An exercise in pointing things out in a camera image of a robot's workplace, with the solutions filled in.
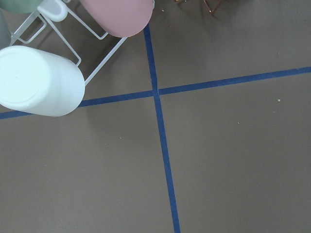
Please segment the green mug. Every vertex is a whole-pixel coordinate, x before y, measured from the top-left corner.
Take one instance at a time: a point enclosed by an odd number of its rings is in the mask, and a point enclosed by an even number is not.
[[[43,0],[0,0],[0,8],[15,13],[30,13],[37,10]]]

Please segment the pink mug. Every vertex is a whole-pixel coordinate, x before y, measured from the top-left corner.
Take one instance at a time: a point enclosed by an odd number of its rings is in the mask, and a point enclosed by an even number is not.
[[[148,24],[153,0],[80,0],[81,4],[109,34],[133,36]]]

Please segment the floor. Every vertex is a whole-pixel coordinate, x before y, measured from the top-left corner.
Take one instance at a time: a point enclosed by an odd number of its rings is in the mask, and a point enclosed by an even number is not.
[[[74,112],[0,107],[1,230],[310,232],[310,9],[226,0],[212,17],[200,0],[157,0]],[[4,14],[12,31],[27,17]],[[56,25],[86,77],[118,41]],[[51,28],[28,46],[75,59]]]

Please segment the mug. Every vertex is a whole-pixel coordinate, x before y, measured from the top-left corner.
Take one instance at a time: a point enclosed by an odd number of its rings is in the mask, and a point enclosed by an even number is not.
[[[37,10],[43,0],[0,0],[0,8],[15,13],[30,13]]]
[[[11,43],[11,33],[9,32],[8,25],[0,11],[0,49],[8,47]]]
[[[10,46],[0,50],[0,104],[59,117],[82,101],[85,81],[78,66],[53,53]]]
[[[153,0],[80,0],[81,4],[109,34],[133,36],[148,24]]]

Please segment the gray surface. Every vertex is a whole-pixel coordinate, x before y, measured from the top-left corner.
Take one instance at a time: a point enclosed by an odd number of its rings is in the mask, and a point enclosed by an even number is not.
[[[150,25],[161,88],[310,65],[309,0],[227,0],[215,17],[201,0],[156,3]]]
[[[310,78],[161,97],[181,232],[310,230]]]
[[[69,6],[103,32],[77,0]],[[310,6],[226,0],[212,17],[200,0],[156,0],[159,86],[310,66]],[[4,15],[12,31],[27,16]],[[118,41],[71,16],[56,25],[85,76]],[[49,27],[29,46],[74,59]],[[85,99],[150,90],[149,76],[139,33]],[[310,78],[161,96],[182,233],[310,232]],[[156,124],[152,98],[0,120],[0,232],[172,233]]]
[[[1,232],[173,232],[155,116],[148,98],[1,120]]]

